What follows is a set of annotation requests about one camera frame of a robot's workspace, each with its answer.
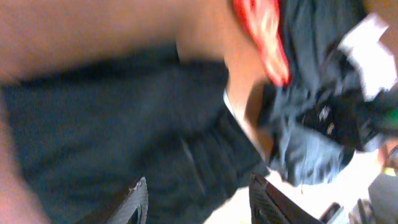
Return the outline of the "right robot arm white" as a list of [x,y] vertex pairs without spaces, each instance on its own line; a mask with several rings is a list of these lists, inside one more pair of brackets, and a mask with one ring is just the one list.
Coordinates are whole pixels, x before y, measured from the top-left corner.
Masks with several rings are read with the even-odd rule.
[[397,176],[379,174],[368,187],[369,199],[358,199],[349,211],[339,208],[327,224],[397,224]]

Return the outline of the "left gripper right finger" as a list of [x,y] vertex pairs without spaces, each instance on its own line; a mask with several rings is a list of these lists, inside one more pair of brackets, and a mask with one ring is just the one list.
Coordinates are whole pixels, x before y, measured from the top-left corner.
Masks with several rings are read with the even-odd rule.
[[259,174],[251,174],[249,203],[252,224],[322,224]]

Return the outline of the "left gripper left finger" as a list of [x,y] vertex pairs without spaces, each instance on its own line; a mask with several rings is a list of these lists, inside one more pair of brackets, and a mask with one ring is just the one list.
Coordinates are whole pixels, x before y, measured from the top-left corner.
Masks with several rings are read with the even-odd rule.
[[146,224],[148,209],[147,181],[141,177],[77,224]]

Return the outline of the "black shorts patterned waistband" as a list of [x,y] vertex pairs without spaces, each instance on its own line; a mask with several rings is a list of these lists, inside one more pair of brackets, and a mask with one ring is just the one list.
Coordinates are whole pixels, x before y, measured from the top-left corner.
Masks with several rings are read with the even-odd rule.
[[22,173],[54,223],[97,223],[145,178],[148,223],[202,223],[268,170],[222,61],[174,46],[2,87]]

